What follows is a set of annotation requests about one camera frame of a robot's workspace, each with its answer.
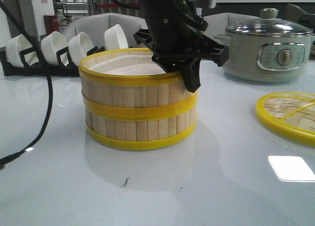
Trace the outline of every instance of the white cloth liner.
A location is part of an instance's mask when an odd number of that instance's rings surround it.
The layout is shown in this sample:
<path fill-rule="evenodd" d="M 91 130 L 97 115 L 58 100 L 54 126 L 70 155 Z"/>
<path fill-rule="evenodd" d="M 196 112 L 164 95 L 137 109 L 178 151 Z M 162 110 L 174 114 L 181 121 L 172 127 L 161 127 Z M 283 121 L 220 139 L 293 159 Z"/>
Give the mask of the white cloth liner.
<path fill-rule="evenodd" d="M 151 58 L 152 55 L 124 55 L 95 64 L 89 70 L 112 75 L 155 75 L 165 73 Z"/>

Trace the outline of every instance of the bamboo steamer basket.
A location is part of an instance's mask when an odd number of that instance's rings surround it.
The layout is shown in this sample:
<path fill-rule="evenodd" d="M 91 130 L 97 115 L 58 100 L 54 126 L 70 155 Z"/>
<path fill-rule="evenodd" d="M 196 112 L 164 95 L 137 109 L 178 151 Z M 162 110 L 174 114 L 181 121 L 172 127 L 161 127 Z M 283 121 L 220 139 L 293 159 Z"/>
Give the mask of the bamboo steamer basket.
<path fill-rule="evenodd" d="M 256 103 L 256 116 L 270 130 L 315 148 L 315 94 L 265 95 Z"/>
<path fill-rule="evenodd" d="M 147 48 L 111 50 L 81 61 L 88 132 L 107 146 L 135 151 L 158 149 L 185 139 L 195 127 L 197 92 L 187 91 L 180 72 L 109 74 L 119 66 L 116 61 L 126 65 L 128 61 L 120 57 L 128 56 L 151 58 L 152 52 Z"/>

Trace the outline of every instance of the glass lid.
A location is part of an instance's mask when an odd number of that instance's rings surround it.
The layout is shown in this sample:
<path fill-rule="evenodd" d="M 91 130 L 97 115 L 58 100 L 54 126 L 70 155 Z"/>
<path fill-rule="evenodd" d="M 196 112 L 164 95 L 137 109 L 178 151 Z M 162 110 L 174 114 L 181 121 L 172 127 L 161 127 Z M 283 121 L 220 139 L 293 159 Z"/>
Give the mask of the glass lid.
<path fill-rule="evenodd" d="M 308 36 L 313 30 L 300 24 L 276 18 L 278 10 L 264 8 L 260 18 L 239 22 L 226 27 L 227 32 L 264 36 Z"/>

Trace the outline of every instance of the white table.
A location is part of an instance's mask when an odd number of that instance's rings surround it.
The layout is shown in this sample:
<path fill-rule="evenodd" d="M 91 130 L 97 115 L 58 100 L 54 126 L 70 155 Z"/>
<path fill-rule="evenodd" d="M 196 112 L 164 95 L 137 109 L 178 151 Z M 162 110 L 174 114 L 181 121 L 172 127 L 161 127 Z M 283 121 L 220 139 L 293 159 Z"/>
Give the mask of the white table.
<path fill-rule="evenodd" d="M 314 62 L 281 84 L 247 82 L 202 62 L 193 134 L 168 148 L 127 152 L 87 134 L 80 78 L 55 77 L 43 138 L 0 171 L 0 225 L 313 226 L 315 183 L 280 181 L 268 157 L 301 157 L 314 172 L 315 149 L 267 130 L 254 106 L 268 93 L 314 93 L 314 81 Z M 2 73 L 0 97 L 4 157 L 37 135 L 46 80 Z"/>

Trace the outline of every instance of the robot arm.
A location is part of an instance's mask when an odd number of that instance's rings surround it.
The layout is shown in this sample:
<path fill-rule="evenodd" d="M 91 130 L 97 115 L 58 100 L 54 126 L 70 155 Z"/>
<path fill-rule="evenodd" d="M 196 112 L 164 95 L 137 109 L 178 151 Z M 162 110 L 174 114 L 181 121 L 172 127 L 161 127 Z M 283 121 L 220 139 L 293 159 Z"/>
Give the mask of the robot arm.
<path fill-rule="evenodd" d="M 229 58 L 228 49 L 202 34 L 208 24 L 195 13 L 194 0 L 139 0 L 148 30 L 134 37 L 153 52 L 153 61 L 166 72 L 181 71 L 186 88 L 200 87 L 201 59 L 222 66 Z"/>

